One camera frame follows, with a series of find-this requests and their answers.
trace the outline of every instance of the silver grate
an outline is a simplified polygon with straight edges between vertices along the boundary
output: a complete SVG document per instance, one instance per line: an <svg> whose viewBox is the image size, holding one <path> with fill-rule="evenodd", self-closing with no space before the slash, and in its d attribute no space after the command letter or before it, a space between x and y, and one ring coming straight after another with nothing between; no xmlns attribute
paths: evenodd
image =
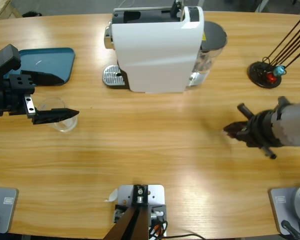
<svg viewBox="0 0 300 240"><path fill-rule="evenodd" d="M118 65L107 66L102 75L102 81L107 86L125 86L124 78L121 76Z"/></svg>

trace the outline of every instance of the floor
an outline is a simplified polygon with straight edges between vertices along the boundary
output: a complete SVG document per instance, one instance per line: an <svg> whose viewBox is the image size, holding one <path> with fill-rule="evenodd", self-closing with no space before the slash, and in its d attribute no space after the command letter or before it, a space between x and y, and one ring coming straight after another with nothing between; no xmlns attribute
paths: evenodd
<svg viewBox="0 0 300 240"><path fill-rule="evenodd" d="M261 0L205 0L205 11L254 12ZM21 14L35 11L44 16L69 14L105 14L121 7L165 7L173 0L12 0ZM298 14L300 0L269 0L263 12ZM196 5L198 0L185 0L186 5Z"/></svg>

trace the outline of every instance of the black lid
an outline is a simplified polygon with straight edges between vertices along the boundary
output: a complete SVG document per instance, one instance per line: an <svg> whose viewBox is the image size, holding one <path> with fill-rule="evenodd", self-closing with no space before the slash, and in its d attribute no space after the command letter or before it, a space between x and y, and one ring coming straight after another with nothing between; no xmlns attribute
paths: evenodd
<svg viewBox="0 0 300 240"><path fill-rule="evenodd" d="M201 50L203 52L218 50L223 48L227 44L226 32L219 24L215 22L204 22L204 34L205 38L203 37L201 43Z"/></svg>

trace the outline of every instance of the red ball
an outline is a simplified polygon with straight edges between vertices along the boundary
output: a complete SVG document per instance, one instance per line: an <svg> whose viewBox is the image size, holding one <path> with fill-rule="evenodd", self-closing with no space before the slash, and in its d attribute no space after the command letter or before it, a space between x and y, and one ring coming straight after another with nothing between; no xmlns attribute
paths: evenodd
<svg viewBox="0 0 300 240"><path fill-rule="evenodd" d="M276 82L276 80L277 80L277 78L276 78L276 76L272 73L272 72L268 72L267 74L266 74L266 80L269 82L269 83L275 83Z"/></svg>

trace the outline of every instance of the wooden table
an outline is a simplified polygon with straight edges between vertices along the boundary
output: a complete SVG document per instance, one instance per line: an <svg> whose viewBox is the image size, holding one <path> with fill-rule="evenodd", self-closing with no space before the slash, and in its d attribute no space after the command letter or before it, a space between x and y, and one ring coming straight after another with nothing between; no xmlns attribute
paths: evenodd
<svg viewBox="0 0 300 240"><path fill-rule="evenodd" d="M105 49L109 14L0 20L0 49L70 47L71 79L37 87L38 105L61 97L79 110L69 134L32 125L26 116L0 117L0 187L19 190L11 232L103 238L113 226L108 195L124 184L162 184L168 234L193 231L206 238L276 234L268 190L300 185L300 147L259 149L222 133L277 104L300 102L300 59L275 89L257 87L247 66L268 55L298 15L206 12L228 34L228 44L201 86L184 93L145 94L110 89L103 69L116 63Z"/></svg>

